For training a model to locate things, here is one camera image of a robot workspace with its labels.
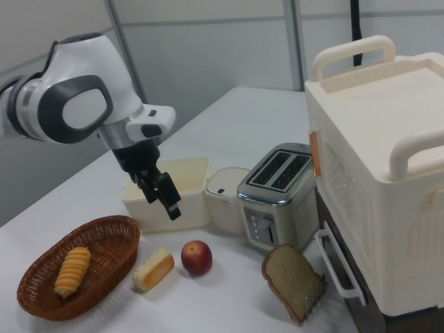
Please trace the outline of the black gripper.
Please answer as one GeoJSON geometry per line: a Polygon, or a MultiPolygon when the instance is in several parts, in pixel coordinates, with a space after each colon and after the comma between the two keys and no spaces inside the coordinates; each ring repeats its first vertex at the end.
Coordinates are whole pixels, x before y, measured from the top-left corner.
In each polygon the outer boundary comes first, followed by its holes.
{"type": "Polygon", "coordinates": [[[160,151],[155,139],[147,139],[125,148],[112,149],[112,153],[122,170],[131,180],[136,180],[148,203],[158,199],[172,221],[181,216],[178,207],[180,194],[171,176],[167,172],[160,173],[157,168],[160,151]]]}

